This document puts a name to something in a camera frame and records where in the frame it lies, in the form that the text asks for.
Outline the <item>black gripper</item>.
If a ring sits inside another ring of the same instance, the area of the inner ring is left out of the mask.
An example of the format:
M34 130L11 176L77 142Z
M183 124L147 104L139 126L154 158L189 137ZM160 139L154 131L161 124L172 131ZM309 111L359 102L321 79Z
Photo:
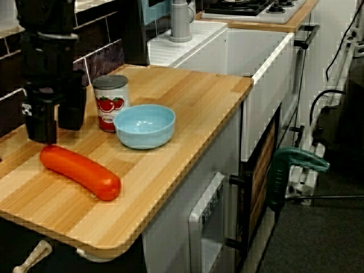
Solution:
M22 102L28 137L56 143L55 106L61 129L78 131L84 121L86 87L83 70L73 67L76 34L24 32L20 36L22 75L26 96Z

